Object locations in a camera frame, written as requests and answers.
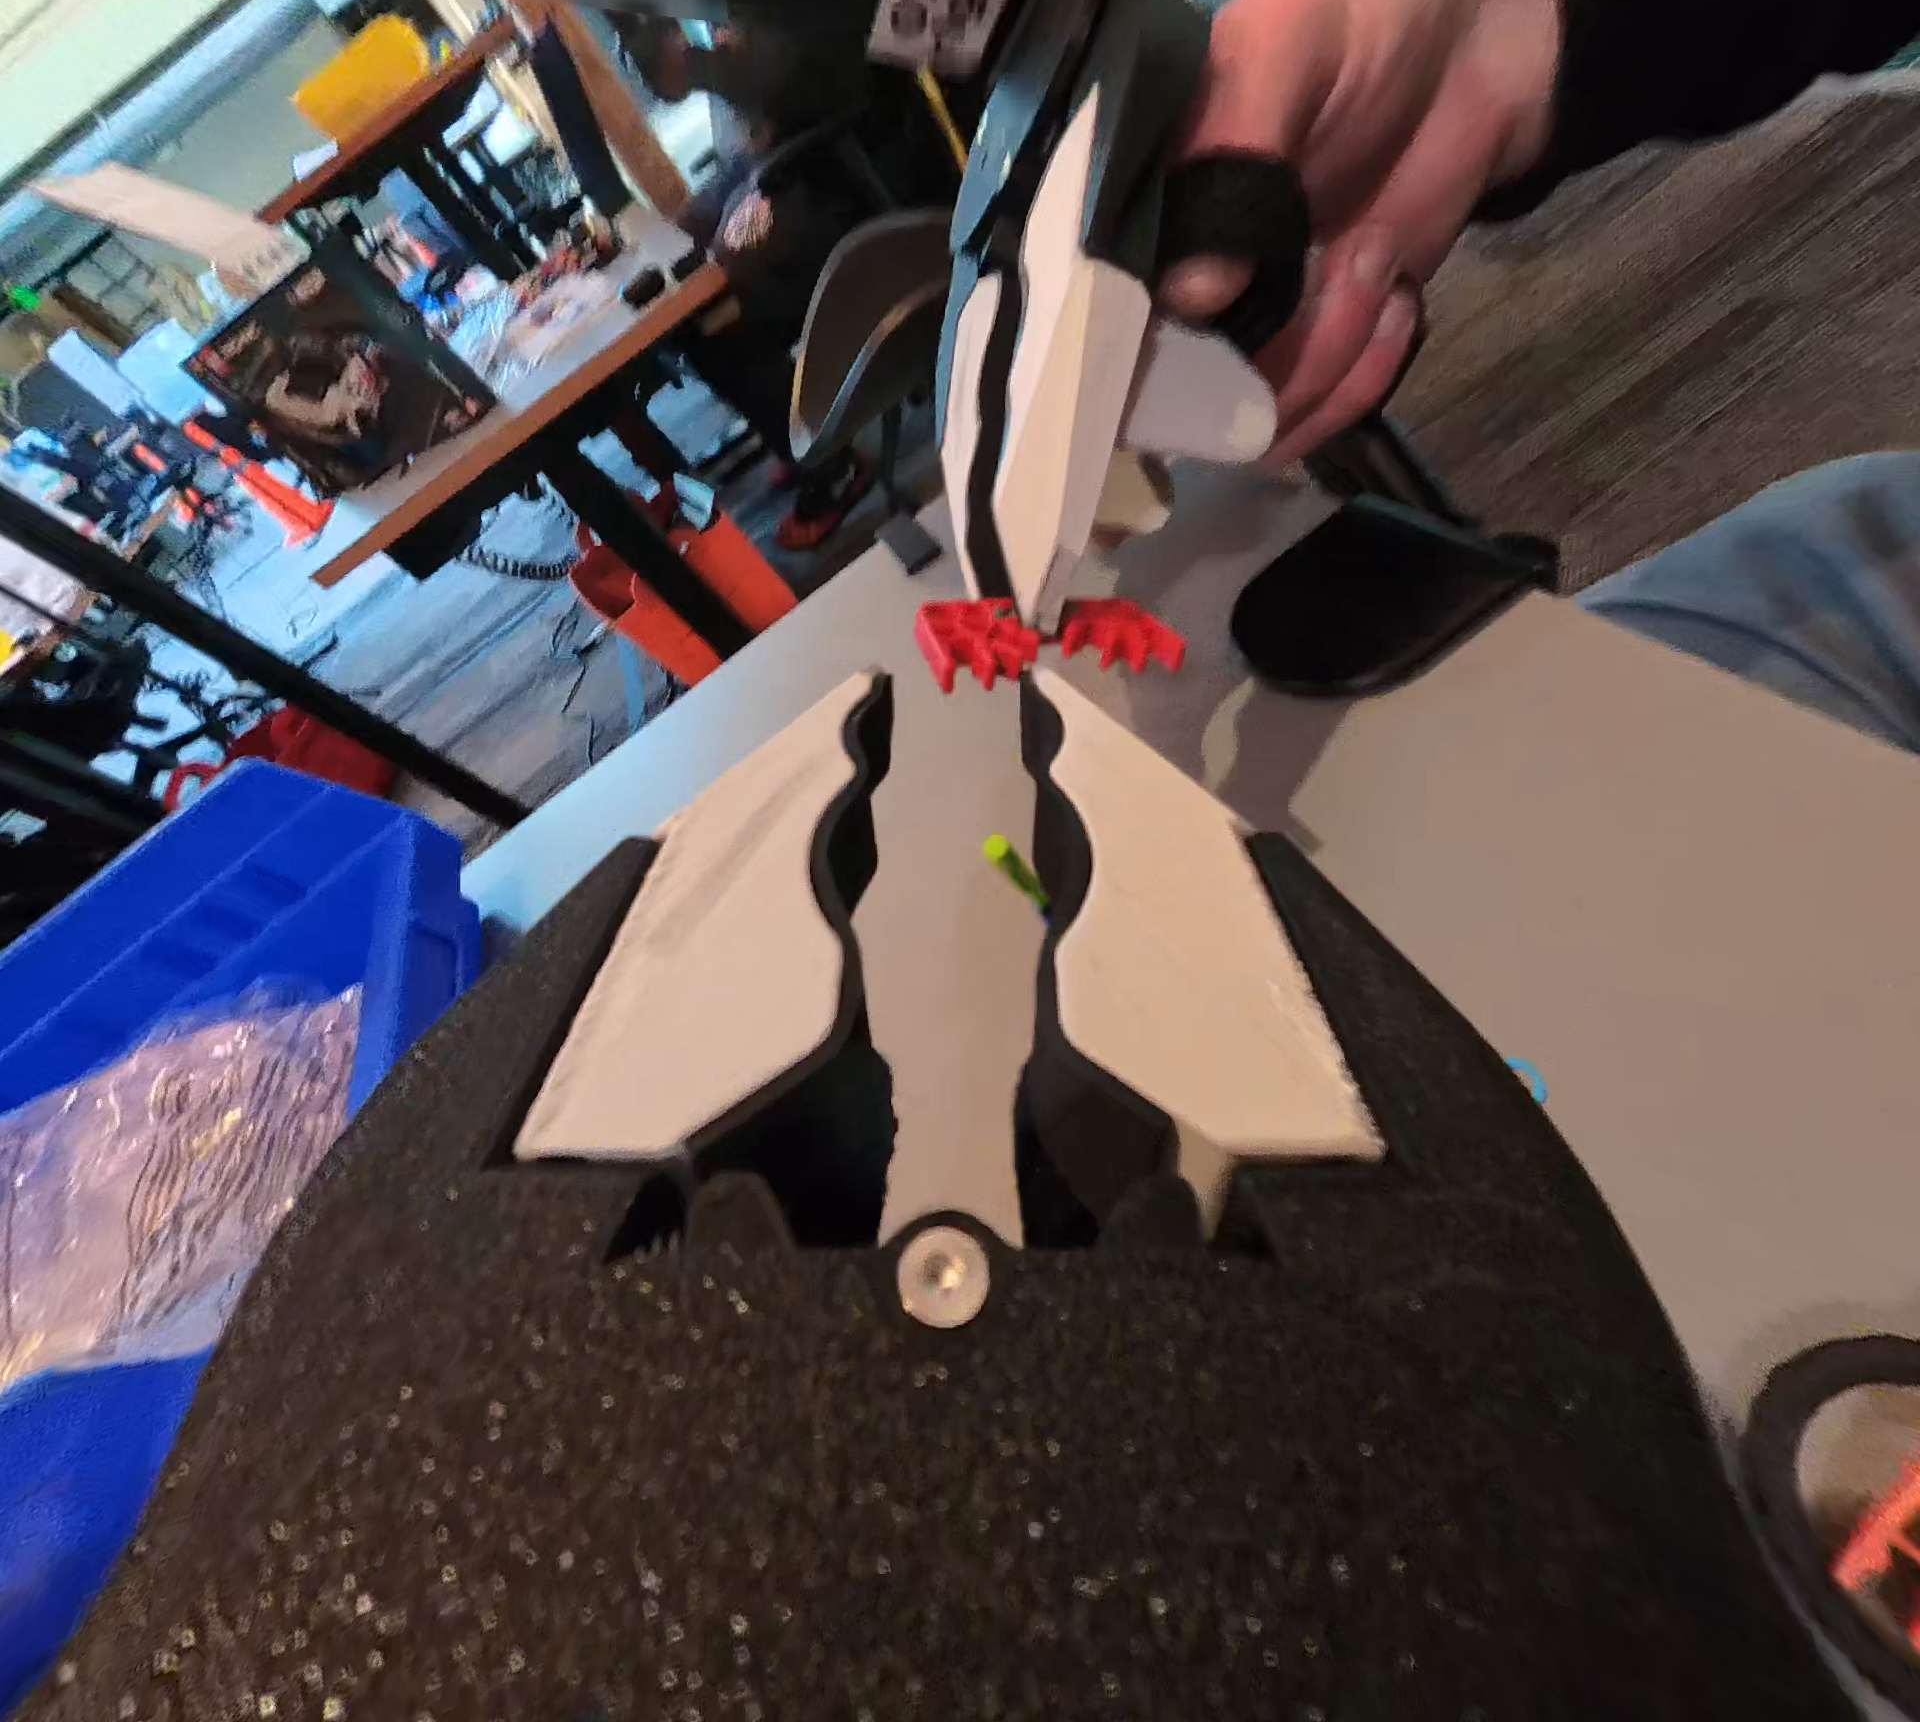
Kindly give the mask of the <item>blue plastic bin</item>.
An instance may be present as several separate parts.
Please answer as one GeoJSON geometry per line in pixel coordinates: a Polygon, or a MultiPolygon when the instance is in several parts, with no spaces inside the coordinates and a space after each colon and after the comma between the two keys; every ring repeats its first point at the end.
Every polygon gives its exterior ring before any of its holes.
{"type": "MultiPolygon", "coordinates": [[[[463,847],[436,821],[237,763],[3,948],[0,1102],[52,1108],[149,1030],[361,993],[347,1108],[480,976],[463,847]]],[[[56,1350],[3,1383],[3,1709],[138,1530],[222,1316],[56,1350]]]]}

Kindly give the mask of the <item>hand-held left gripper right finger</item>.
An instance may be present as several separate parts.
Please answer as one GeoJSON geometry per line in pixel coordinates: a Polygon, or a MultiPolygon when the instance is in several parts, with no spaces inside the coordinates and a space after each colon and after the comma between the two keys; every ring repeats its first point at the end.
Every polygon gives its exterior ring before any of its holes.
{"type": "Polygon", "coordinates": [[[1385,1129],[1262,838],[1053,670],[1020,680],[1020,763],[1044,891],[1018,1085],[1026,1249],[1236,1244],[1267,1175],[1377,1175],[1385,1129]]]}

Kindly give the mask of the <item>black stand pole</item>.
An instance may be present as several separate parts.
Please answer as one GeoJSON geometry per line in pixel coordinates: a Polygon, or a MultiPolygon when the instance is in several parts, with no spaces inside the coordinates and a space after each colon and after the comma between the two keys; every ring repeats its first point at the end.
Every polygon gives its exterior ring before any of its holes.
{"type": "Polygon", "coordinates": [[[374,749],[398,774],[415,774],[416,785],[436,788],[457,805],[465,805],[496,827],[528,821],[528,810],[533,810],[528,804],[465,774],[457,760],[415,739],[403,724],[387,724],[374,712],[363,712],[361,701],[331,691],[298,659],[276,655],[274,649],[251,644],[247,630],[228,625],[222,619],[205,614],[201,605],[180,596],[172,583],[149,580],[132,560],[78,535],[52,509],[38,509],[31,497],[17,497],[9,487],[0,493],[0,535],[9,545],[31,548],[36,560],[52,562],[64,580],[110,596],[117,610],[154,621],[162,630],[190,644],[205,655],[213,655],[218,664],[228,664],[228,674],[259,680],[276,701],[308,712],[309,718],[338,729],[347,739],[374,749]]]}

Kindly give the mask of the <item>black toy car box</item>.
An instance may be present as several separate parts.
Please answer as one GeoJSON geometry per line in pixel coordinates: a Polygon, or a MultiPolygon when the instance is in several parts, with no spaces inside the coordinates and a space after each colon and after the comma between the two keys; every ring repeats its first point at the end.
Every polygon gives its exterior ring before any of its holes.
{"type": "Polygon", "coordinates": [[[489,383],[369,257],[325,240],[180,365],[274,461],[335,501],[489,417],[489,383]]]}

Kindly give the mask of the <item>black toy tyre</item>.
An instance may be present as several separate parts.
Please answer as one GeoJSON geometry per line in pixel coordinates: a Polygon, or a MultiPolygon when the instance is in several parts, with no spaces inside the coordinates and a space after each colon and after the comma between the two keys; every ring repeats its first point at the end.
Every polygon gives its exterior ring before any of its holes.
{"type": "Polygon", "coordinates": [[[1758,1541],[1783,1578],[1815,1635],[1886,1704],[1896,1716],[1920,1710],[1917,1662],[1917,1568],[1896,1568],[1883,1591],[1846,1595],[1833,1585],[1828,1562],[1851,1538],[1822,1541],[1801,1497],[1801,1439],[1817,1412],[1851,1393],[1917,1393],[1920,1342],[1903,1332],[1851,1332],[1783,1358],[1739,1429],[1739,1482],[1753,1506],[1758,1541]]]}

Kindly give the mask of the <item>person's leg in jeans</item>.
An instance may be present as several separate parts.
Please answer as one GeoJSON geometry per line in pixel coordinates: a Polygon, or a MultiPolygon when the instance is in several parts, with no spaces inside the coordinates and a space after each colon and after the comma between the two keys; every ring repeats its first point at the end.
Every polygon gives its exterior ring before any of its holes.
{"type": "Polygon", "coordinates": [[[1575,605],[1917,754],[1920,452],[1792,473],[1575,605]]]}

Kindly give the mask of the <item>person's right hand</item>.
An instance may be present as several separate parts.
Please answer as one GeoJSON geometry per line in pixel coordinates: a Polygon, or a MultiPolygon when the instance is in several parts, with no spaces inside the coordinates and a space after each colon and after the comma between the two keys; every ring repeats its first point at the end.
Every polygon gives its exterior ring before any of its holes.
{"type": "Polygon", "coordinates": [[[1549,134],[1560,0],[1228,0],[1179,156],[1287,160],[1309,194],[1295,319],[1259,348],[1267,466],[1397,391],[1472,205],[1549,134]]]}

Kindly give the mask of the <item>orange connector piece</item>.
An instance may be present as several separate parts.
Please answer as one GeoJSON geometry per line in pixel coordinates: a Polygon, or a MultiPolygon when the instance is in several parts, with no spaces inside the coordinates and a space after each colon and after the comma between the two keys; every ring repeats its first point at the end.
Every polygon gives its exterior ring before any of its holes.
{"type": "Polygon", "coordinates": [[[1883,1591],[1896,1568],[1920,1562],[1920,1463],[1902,1474],[1877,1501],[1868,1501],[1860,1524],[1846,1530],[1838,1555],[1828,1562],[1828,1578],[1846,1595],[1883,1591]]]}

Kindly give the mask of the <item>clear parts bags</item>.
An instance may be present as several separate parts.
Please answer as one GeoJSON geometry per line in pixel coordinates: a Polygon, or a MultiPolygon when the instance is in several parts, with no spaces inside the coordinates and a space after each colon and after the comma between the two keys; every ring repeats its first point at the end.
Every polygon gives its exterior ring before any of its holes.
{"type": "Polygon", "coordinates": [[[557,336],[609,306],[612,285],[602,267],[566,262],[541,267],[489,296],[463,306],[445,332],[450,355],[472,369],[533,365],[557,336]]]}

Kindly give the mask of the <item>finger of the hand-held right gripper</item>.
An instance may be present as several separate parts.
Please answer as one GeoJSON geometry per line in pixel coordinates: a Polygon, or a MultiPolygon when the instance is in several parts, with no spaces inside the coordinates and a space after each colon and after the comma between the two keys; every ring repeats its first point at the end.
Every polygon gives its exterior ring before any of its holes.
{"type": "Polygon", "coordinates": [[[990,518],[1007,439],[1007,369],[1020,336],[1020,279],[953,272],[940,346],[940,461],[953,556],[979,605],[1007,605],[1013,572],[990,518]]]}
{"type": "Polygon", "coordinates": [[[1154,317],[1146,284],[1083,248],[1100,107],[1089,88],[1071,110],[1020,230],[990,525],[1026,625],[1059,621],[1154,317]]]}

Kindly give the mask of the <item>red connectors with green clip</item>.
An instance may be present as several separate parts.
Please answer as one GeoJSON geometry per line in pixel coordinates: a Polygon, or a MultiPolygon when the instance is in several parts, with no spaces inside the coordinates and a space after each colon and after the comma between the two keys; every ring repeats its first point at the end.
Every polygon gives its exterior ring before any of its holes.
{"type": "Polygon", "coordinates": [[[994,680],[1020,680],[1044,649],[1059,649],[1063,655],[1089,653],[1105,670],[1125,664],[1134,674],[1188,664],[1188,635],[1127,596],[1071,596],[1049,630],[1026,625],[1013,596],[920,605],[913,644],[945,694],[959,674],[973,674],[986,691],[994,680]]]}

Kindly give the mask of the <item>crumpled clear plastic bags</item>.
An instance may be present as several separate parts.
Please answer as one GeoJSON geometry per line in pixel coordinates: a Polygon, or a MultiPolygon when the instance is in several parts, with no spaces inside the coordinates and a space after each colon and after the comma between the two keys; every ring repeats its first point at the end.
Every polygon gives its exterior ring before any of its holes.
{"type": "Polygon", "coordinates": [[[0,1388],[201,1358],[350,1123],[363,985],[251,984],[0,1117],[0,1388]]]}

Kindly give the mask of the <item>yellow bin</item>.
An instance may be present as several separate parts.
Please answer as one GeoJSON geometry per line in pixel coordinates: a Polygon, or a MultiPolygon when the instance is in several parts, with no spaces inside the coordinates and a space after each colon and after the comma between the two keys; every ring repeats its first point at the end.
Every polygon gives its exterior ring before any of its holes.
{"type": "Polygon", "coordinates": [[[432,79],[421,31],[403,15],[381,15],[335,58],[303,79],[292,107],[318,134],[347,145],[421,79],[432,79]]]}

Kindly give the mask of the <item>orange tote bin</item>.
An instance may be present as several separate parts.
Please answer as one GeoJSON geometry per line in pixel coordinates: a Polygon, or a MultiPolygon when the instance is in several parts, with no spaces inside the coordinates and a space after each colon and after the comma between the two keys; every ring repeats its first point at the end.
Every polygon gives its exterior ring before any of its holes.
{"type": "MultiPolygon", "coordinates": [[[[728,509],[708,506],[708,514],[696,518],[681,493],[626,493],[626,506],[664,532],[664,548],[737,619],[747,635],[799,610],[788,580],[753,548],[728,509]]],[[[574,548],[578,560],[570,583],[609,630],[630,644],[681,686],[698,686],[725,664],[725,655],[696,625],[683,625],[683,619],[664,610],[662,591],[638,580],[585,518],[574,525],[574,548]]]]}

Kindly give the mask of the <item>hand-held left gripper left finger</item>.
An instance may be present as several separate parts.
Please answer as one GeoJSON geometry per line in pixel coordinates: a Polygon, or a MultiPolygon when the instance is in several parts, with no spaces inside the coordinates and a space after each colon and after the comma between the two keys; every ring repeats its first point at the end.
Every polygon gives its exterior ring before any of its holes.
{"type": "Polygon", "coordinates": [[[514,1101],[514,1171],[630,1175],[626,1240],[745,1175],[802,1249],[877,1244],[898,1116],[850,917],[889,760],[894,680],[857,670],[612,858],[626,903],[514,1101]]]}

